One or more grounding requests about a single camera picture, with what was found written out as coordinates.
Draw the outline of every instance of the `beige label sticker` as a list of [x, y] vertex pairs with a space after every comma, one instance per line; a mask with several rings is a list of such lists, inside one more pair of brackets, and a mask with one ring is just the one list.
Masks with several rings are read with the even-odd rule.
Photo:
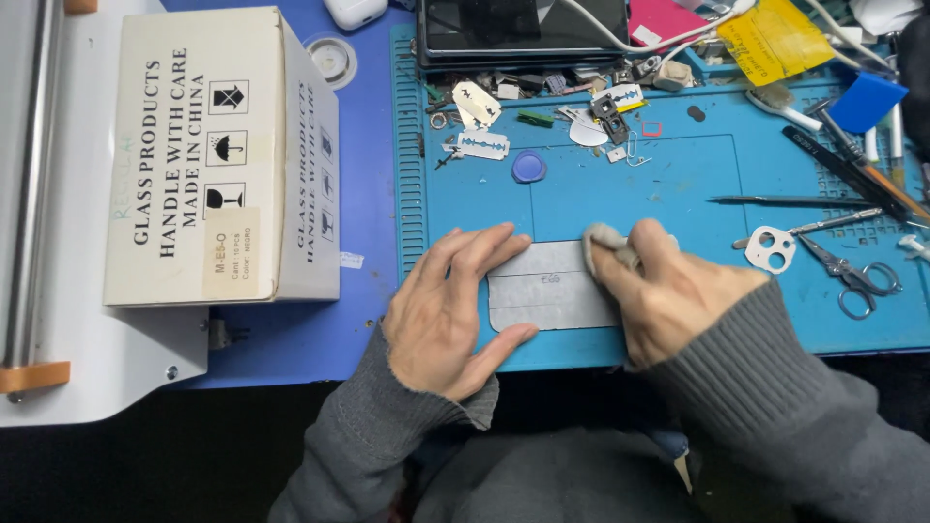
[[204, 298], [259, 293], [259, 208], [209, 208], [204, 241]]

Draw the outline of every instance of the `black floor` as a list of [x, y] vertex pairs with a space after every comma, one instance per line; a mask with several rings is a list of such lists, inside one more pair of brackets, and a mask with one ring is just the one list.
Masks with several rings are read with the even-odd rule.
[[[876, 384], [883, 416], [927, 439], [930, 355], [828, 362]], [[557, 394], [560, 376], [508, 374], [502, 390], [542, 381]], [[156, 392], [102, 422], [0, 430], [0, 522], [262, 521], [336, 386]]]

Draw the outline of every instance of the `beige cardboard box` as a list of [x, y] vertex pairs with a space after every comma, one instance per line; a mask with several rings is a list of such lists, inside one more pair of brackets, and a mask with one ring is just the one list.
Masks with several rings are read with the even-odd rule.
[[339, 298], [339, 101], [276, 7], [126, 17], [106, 305]]

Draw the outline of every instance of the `silver scissors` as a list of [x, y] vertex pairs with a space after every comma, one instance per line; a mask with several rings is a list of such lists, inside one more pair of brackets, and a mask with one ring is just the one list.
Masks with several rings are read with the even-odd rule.
[[[904, 288], [901, 287], [901, 282], [897, 278], [895, 270], [880, 261], [874, 261], [859, 270], [850, 265], [849, 260], [846, 258], [839, 258], [831, 254], [807, 236], [798, 235], [798, 239], [801, 240], [804, 246], [807, 247], [821, 263], [823, 263], [827, 268], [828, 275], [839, 276], [839, 278], [843, 280], [846, 288], [840, 291], [837, 302], [840, 304], [840, 310], [853, 319], [866, 319], [872, 311], [875, 310], [875, 299], [872, 298], [872, 295], [888, 296], [890, 294], [898, 294], [900, 291], [904, 290]], [[869, 271], [873, 269], [884, 274], [889, 282], [888, 287], [879, 287], [871, 281], [869, 278]], [[848, 292], [852, 292], [865, 300], [868, 306], [864, 314], [855, 315], [846, 308], [843, 297]]]

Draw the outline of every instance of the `silicone repair mat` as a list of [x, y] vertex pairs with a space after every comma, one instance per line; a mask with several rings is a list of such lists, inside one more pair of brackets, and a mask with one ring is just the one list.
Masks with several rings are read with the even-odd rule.
[[[417, 258], [453, 227], [478, 229], [512, 221], [516, 233], [535, 242], [578, 240], [585, 226], [604, 221], [622, 233], [639, 219], [653, 217], [678, 238], [682, 250], [712, 262], [749, 267], [743, 250], [731, 244], [758, 226], [779, 229], [839, 216], [848, 209], [774, 208], [707, 202], [722, 194], [838, 195], [848, 188], [781, 134], [789, 122], [763, 113], [744, 97], [745, 80], [733, 65], [709, 67], [690, 49], [679, 60], [689, 62], [703, 83], [679, 93], [648, 91], [649, 104], [624, 114], [640, 134], [639, 157], [651, 158], [633, 168], [611, 164], [604, 154], [568, 138], [569, 123], [553, 128], [516, 120], [517, 108], [554, 114], [562, 105], [582, 108], [587, 93], [503, 101], [503, 112], [490, 132], [510, 141], [503, 160], [466, 156], [435, 169], [447, 156], [442, 144], [462, 125], [435, 130], [423, 111], [425, 90], [413, 80], [410, 54], [412, 25], [392, 29], [392, 83], [396, 159], [397, 242], [401, 279]], [[790, 84], [803, 108], [842, 91], [830, 71], [813, 72]], [[643, 122], [661, 124], [661, 134], [644, 137]], [[879, 152], [887, 157], [884, 133]], [[826, 135], [818, 136], [828, 144]], [[608, 143], [605, 149], [613, 146]], [[513, 159], [531, 149], [548, 166], [546, 178], [531, 184], [514, 182]], [[887, 168], [883, 160], [879, 164]], [[907, 183], [913, 194], [920, 184], [918, 166], [906, 160]], [[820, 354], [920, 350], [930, 345], [924, 262], [906, 261], [898, 239], [909, 233], [887, 218], [811, 233], [830, 252], [856, 267], [884, 262], [897, 271], [904, 290], [876, 298], [877, 309], [865, 320], [840, 310], [839, 278], [802, 246], [778, 280], [802, 346]], [[479, 295], [481, 332], [478, 346], [496, 332], [488, 317], [486, 281]], [[540, 332], [517, 349], [503, 370], [614, 366], [622, 363], [622, 336], [616, 328], [557, 329]]]

